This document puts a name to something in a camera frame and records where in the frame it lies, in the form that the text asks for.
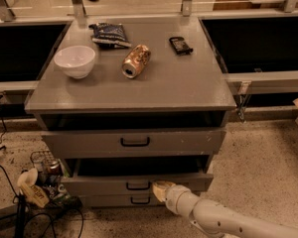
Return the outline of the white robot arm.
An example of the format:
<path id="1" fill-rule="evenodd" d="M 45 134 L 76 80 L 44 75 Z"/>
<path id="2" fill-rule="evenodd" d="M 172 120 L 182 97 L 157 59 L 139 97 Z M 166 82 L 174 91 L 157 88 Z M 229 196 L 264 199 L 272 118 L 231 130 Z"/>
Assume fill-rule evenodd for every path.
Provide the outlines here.
<path id="1" fill-rule="evenodd" d="M 226 234 L 239 238 L 298 238 L 298 229 L 237 213 L 209 199 L 202 199 L 183 185 L 154 181 L 153 193 L 173 213 L 189 220 L 209 238 Z"/>

